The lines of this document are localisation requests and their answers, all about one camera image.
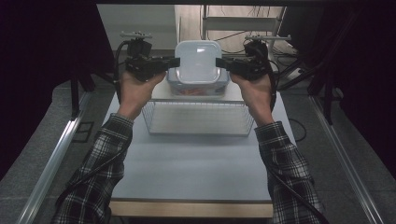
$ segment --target white tabletop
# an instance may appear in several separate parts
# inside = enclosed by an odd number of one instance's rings
[[[233,99],[242,99],[237,86],[230,84],[227,91]],[[170,97],[167,94],[166,84],[162,83],[156,87],[153,96]],[[118,107],[115,95],[105,120]],[[291,142],[295,143],[279,93],[273,116],[283,122]],[[266,170],[253,130],[248,137],[150,135],[140,115],[134,121],[134,138],[124,164],[125,176],[114,188],[113,200],[271,200]]]

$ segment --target person's left hand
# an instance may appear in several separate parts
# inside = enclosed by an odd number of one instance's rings
[[[133,74],[125,71],[120,77],[121,103],[117,113],[134,120],[151,99],[154,87],[163,81],[165,76],[166,72],[163,72],[147,82],[141,82],[134,78]]]

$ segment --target white table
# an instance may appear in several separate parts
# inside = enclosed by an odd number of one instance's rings
[[[168,88],[163,81],[153,98],[170,99]],[[230,82],[219,100],[242,100],[239,88]],[[105,120],[118,107],[115,95]],[[294,143],[279,93],[273,115],[283,121]],[[272,216],[266,170],[253,130],[248,137],[150,135],[139,116],[124,163],[125,176],[110,203],[115,216]]]

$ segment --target gray floor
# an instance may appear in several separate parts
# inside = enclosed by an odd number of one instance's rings
[[[35,223],[49,223],[54,212],[54,202],[64,189],[65,182],[76,170],[89,149],[94,133],[103,122],[111,98],[114,94],[112,85],[101,78],[94,77],[95,92],[89,101],[83,122],[93,122],[92,134],[87,143],[72,143],[66,152],[64,161],[47,196],[38,210]],[[282,91],[288,116],[300,121],[306,128],[306,138],[297,143],[310,162],[310,171],[316,180],[319,197],[326,207],[326,217],[330,223],[370,223],[362,209],[358,196],[347,178],[345,170],[334,152],[331,141],[326,135],[318,115],[309,100],[306,87],[309,79]],[[53,103],[46,116],[37,127],[34,135],[26,145],[7,175],[0,182],[0,223],[15,223],[21,214],[35,183],[41,175],[52,150],[62,135],[70,119],[71,99],[69,83],[57,87],[53,93]],[[337,102],[332,104],[334,129],[342,141],[346,152],[360,175],[364,185],[379,209],[384,223],[396,223],[396,183],[381,160],[375,155],[368,143],[346,118]],[[291,121],[291,128],[296,139],[304,135],[304,130]],[[83,139],[85,135],[76,135]],[[263,223],[262,219],[158,219],[131,218],[134,223]]]

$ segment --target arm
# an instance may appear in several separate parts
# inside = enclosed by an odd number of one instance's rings
[[[67,186],[72,186],[90,171],[120,154],[108,166],[70,191],[58,207],[51,223],[104,223],[106,210],[116,184],[123,178],[123,161],[132,141],[133,120],[151,98],[154,87],[165,73],[148,82],[140,82],[131,74],[122,74],[121,103],[117,114],[111,114],[95,136],[84,162],[75,171]]]
[[[272,117],[269,77],[247,81],[232,75],[232,81],[240,87],[249,112],[257,123],[255,132],[267,170],[273,170],[288,186],[321,212],[322,206],[313,186],[313,178],[308,172],[307,161],[290,142],[282,123],[275,122]],[[267,174],[268,189],[274,205],[274,223],[320,223],[271,173]]]

